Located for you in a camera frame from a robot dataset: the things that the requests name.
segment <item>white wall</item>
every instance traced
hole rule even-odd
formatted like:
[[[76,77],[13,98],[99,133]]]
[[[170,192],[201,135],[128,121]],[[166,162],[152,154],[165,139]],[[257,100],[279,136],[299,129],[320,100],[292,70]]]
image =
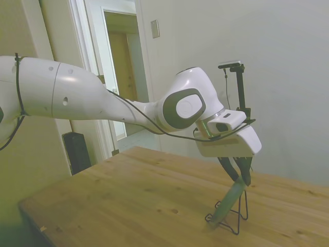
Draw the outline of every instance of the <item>white wall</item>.
[[[148,86],[146,84],[143,55],[139,35],[127,33],[127,39],[134,70],[138,101],[149,102]]]
[[[325,0],[141,0],[155,99],[178,71],[200,66],[226,105],[216,65],[241,59],[247,106],[263,144],[254,170],[329,185],[328,9]],[[155,19],[161,37],[152,39]],[[228,80],[235,108],[234,75]],[[192,128],[181,134],[192,136]],[[188,140],[162,137],[161,146],[199,156]]]
[[[0,1],[0,55],[52,60],[38,0]],[[56,120],[26,117],[0,151],[0,246],[36,246],[20,214],[22,199],[70,176]]]

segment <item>wire stand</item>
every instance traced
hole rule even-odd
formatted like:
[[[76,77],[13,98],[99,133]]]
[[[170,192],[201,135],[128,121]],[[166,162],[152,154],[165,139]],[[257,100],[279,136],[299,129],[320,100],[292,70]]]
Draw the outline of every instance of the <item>wire stand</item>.
[[[225,224],[225,223],[222,223],[222,222],[220,222],[220,223],[218,223],[219,225],[223,225],[223,226],[225,226],[225,227],[227,227],[227,228],[229,228],[231,231],[232,231],[232,233],[233,234],[235,234],[235,235],[239,235],[239,233],[240,233],[240,218],[242,218],[243,220],[248,220],[248,201],[247,201],[247,192],[246,191],[244,191],[245,192],[245,202],[246,202],[246,217],[244,218],[243,216],[242,216],[242,214],[241,214],[241,196],[239,197],[239,208],[238,208],[238,211],[236,211],[236,210],[230,210],[231,212],[234,212],[234,213],[236,213],[236,214],[238,214],[238,216],[237,216],[237,231],[235,231],[229,224]],[[218,208],[218,205],[221,203],[221,201],[218,201],[216,204],[215,204],[215,208]],[[212,214],[207,214],[206,216],[205,216],[205,220],[207,221],[207,222],[209,222],[210,220],[211,220],[211,218],[212,218]]]

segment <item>wooden tabletop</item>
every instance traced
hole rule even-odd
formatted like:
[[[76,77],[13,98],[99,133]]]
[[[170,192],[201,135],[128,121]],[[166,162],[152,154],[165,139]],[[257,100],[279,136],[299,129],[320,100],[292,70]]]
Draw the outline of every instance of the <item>wooden tabletop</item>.
[[[24,200],[58,247],[329,246],[329,188],[252,173],[240,234],[204,217],[232,185],[220,164],[134,148]],[[236,228],[236,214],[227,222]]]

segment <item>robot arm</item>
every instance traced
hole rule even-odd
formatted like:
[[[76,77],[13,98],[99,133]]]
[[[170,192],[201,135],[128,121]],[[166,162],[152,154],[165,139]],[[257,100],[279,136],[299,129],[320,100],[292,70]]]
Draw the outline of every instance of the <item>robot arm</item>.
[[[21,108],[16,90],[14,57],[0,57],[0,141],[9,137]],[[36,58],[20,62],[20,92],[27,115],[60,119],[108,119],[141,125],[162,134],[157,127],[124,100],[110,94],[94,74],[65,63]],[[210,79],[198,67],[175,76],[170,90],[158,101],[130,101],[166,132],[175,132],[196,123],[195,137],[209,139],[238,128],[244,112],[224,109]],[[261,143],[251,126],[230,138],[199,143],[203,156],[253,156]]]

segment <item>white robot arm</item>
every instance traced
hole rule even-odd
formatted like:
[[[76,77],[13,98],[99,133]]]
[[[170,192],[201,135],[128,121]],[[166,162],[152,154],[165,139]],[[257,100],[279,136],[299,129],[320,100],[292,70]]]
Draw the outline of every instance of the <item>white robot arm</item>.
[[[169,132],[196,123],[194,138],[182,138],[195,140],[203,156],[218,157],[235,181],[233,196],[227,194],[212,221],[221,222],[250,184],[251,157],[260,151],[261,142],[251,122],[246,122],[244,112],[224,109],[201,68],[178,73],[160,100],[141,103],[109,92],[97,76],[79,67],[36,58],[16,59],[19,72],[15,57],[0,56],[0,143],[12,136],[22,114],[71,120],[108,119],[171,136],[175,135]],[[241,170],[240,178],[228,157],[234,157]]]

